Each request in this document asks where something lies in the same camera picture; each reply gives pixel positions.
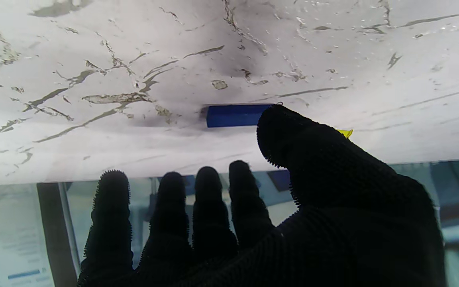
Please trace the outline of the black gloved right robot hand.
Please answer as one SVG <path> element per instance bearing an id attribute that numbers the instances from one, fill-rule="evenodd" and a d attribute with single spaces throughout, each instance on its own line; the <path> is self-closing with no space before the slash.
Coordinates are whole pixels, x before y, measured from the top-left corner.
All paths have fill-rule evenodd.
<path id="1" fill-rule="evenodd" d="M 341 132 L 283 105 L 257 123 L 264 158 L 290 173 L 298 211 L 270 220 L 244 161 L 195 178 L 192 243 L 182 176 L 161 178 L 147 242 L 133 268 L 129 180 L 98 182 L 78 287 L 446 287 L 444 241 L 426 189 Z"/>

